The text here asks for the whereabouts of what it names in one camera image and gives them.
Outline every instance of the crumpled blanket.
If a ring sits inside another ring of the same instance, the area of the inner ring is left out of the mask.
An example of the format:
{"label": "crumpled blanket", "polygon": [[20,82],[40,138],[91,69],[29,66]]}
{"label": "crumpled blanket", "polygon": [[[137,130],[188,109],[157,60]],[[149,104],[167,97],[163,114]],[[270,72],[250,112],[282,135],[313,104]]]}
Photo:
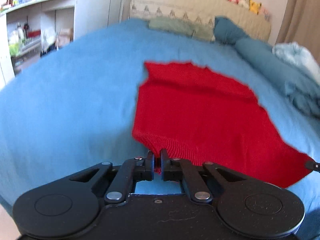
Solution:
{"label": "crumpled blanket", "polygon": [[311,52],[296,42],[276,44],[272,53],[283,62],[298,68],[320,85],[320,67]]}

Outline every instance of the red cloth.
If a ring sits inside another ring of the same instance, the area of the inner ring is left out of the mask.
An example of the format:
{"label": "red cloth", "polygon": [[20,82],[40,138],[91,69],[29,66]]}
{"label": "red cloth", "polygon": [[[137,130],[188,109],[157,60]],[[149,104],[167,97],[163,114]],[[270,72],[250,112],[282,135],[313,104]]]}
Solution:
{"label": "red cloth", "polygon": [[282,141],[247,86],[192,63],[145,66],[132,135],[156,157],[165,148],[171,158],[212,161],[280,187],[310,173],[312,159]]}

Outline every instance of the pikachu plush toy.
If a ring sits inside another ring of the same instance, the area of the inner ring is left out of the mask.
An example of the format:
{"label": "pikachu plush toy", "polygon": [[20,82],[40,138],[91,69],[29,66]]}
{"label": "pikachu plush toy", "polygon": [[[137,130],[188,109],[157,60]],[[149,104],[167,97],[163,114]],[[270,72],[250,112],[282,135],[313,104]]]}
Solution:
{"label": "pikachu plush toy", "polygon": [[252,0],[249,0],[249,11],[255,14],[259,14],[261,6],[262,6],[262,3],[257,3]]}

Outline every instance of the blue blanket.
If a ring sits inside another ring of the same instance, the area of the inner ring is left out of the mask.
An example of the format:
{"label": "blue blanket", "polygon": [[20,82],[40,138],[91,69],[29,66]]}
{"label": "blue blanket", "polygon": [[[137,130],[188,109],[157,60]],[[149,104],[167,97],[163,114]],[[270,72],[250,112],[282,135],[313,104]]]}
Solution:
{"label": "blue blanket", "polygon": [[[98,162],[146,155],[131,136],[145,60],[192,60],[248,84],[284,141],[320,161],[319,122],[284,100],[233,46],[149,30],[131,19],[47,55],[0,92],[0,195],[9,205]],[[166,193],[166,183],[147,185],[148,193]],[[298,236],[319,239],[320,176],[313,172],[290,190],[307,213]]]}

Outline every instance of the floor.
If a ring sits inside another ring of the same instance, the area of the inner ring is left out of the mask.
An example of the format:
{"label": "floor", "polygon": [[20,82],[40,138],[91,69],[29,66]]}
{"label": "floor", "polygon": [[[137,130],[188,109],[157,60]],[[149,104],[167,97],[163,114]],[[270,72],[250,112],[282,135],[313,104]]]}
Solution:
{"label": "floor", "polygon": [[20,233],[5,209],[0,205],[0,240],[15,240]]}

